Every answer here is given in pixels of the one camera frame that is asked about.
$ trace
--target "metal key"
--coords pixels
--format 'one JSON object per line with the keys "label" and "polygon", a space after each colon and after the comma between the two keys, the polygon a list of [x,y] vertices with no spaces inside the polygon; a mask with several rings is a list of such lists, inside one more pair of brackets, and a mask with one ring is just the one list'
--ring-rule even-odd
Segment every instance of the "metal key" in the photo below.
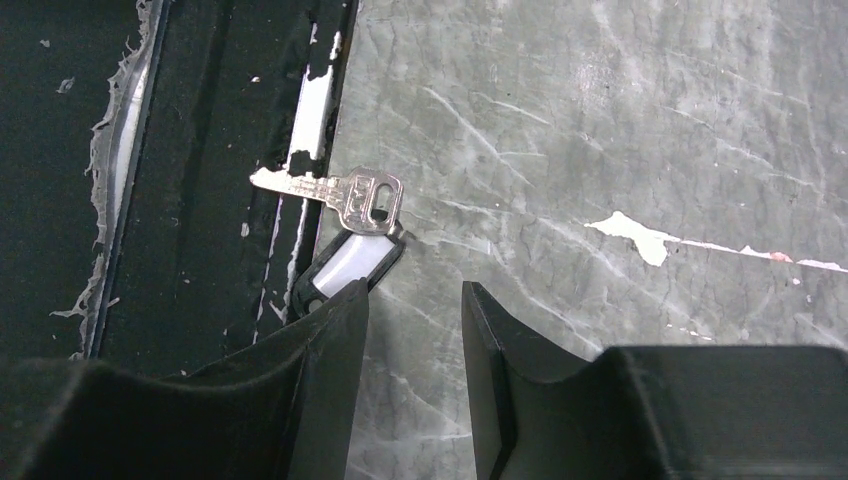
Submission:
{"label": "metal key", "polygon": [[[339,212],[342,227],[360,235],[385,235],[395,224],[403,197],[403,185],[393,175],[356,167],[347,177],[293,177],[285,170],[262,168],[250,176],[253,185],[278,193],[319,200]],[[391,189],[385,220],[375,219],[377,193]]]}

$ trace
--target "gray marble surface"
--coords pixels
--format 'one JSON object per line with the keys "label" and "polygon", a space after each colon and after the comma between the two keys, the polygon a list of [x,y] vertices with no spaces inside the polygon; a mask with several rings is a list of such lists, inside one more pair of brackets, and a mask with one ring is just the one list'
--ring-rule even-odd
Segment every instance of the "gray marble surface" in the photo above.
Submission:
{"label": "gray marble surface", "polygon": [[[418,241],[373,294],[348,478],[474,476],[462,280],[586,358],[845,347],[846,39],[838,1],[363,0],[331,168],[402,178]],[[586,226],[615,211],[639,248]]]}

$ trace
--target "key tag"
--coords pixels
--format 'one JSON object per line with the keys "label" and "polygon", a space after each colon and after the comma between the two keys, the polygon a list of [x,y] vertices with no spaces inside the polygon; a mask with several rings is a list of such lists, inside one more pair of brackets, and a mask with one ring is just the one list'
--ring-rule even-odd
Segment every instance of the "key tag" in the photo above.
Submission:
{"label": "key tag", "polygon": [[[383,221],[388,213],[372,211]],[[292,307],[297,318],[314,311],[348,283],[368,279],[368,291],[397,263],[406,248],[400,221],[386,235],[362,235],[342,229],[312,265],[298,277],[292,289]]]}

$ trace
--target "key head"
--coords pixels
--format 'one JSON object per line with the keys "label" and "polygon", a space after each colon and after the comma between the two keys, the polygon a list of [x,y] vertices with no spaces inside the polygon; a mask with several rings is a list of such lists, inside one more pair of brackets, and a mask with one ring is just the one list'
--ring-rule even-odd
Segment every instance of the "key head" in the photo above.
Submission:
{"label": "key head", "polygon": [[[342,227],[360,235],[385,235],[400,214],[403,185],[393,175],[366,167],[355,168],[345,182],[347,194],[339,210]],[[382,192],[388,194],[385,206],[377,205]],[[385,220],[374,218],[373,211],[381,207],[388,215]]]}

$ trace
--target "marble pattern table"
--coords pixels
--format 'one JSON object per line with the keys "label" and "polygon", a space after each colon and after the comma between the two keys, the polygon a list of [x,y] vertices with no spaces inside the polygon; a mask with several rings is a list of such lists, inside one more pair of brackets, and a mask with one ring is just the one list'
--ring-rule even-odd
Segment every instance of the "marble pattern table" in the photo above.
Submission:
{"label": "marble pattern table", "polygon": [[418,240],[372,295],[348,477],[473,477],[462,280],[585,358],[844,348],[846,38],[838,1],[363,0],[331,173],[398,175]]}

